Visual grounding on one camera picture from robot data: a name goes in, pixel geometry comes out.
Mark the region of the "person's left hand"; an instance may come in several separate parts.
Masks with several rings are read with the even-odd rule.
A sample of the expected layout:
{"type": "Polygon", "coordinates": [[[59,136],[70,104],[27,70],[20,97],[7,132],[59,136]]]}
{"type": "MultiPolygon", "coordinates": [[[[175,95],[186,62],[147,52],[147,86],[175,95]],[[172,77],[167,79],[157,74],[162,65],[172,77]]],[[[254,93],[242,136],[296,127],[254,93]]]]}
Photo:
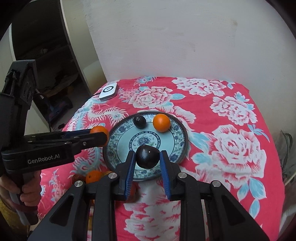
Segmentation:
{"type": "Polygon", "coordinates": [[[36,171],[34,177],[21,189],[6,176],[1,176],[1,200],[6,206],[13,210],[14,203],[11,200],[10,192],[20,195],[25,206],[38,206],[41,200],[41,171],[36,171]]]}

